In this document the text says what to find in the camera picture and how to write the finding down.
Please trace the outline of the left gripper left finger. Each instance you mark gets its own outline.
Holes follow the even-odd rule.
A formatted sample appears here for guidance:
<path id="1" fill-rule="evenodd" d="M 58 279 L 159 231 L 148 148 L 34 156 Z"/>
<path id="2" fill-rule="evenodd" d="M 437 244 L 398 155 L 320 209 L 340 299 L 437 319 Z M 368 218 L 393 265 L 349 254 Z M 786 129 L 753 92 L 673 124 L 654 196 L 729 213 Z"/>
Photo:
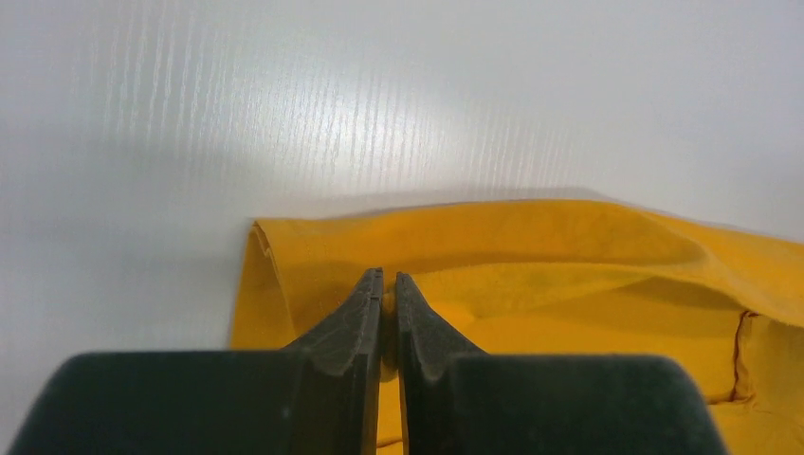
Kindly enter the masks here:
<path id="1" fill-rule="evenodd" d="M 89 353 L 47 381 L 13 454 L 373 454 L 383 273 L 279 350 Z"/>

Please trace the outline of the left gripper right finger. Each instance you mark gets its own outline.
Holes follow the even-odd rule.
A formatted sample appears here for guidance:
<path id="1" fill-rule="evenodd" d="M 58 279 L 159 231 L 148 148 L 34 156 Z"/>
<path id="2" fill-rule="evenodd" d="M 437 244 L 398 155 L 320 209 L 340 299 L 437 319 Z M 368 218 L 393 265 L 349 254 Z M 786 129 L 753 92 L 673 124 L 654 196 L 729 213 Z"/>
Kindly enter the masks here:
<path id="1" fill-rule="evenodd" d="M 395 284 L 409 454 L 723 454 L 689 375 L 658 355 L 492 355 Z"/>

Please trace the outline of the yellow t shirt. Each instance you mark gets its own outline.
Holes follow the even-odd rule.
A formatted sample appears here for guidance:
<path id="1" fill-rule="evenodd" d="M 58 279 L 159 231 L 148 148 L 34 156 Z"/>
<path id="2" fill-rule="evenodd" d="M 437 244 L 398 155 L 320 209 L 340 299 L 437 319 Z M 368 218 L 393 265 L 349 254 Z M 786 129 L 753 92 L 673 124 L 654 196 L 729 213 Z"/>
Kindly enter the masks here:
<path id="1" fill-rule="evenodd" d="M 374 267 L 490 353 L 665 355 L 731 453 L 803 450 L 800 244 L 584 200 L 259 219 L 231 346 L 283 347 Z"/>

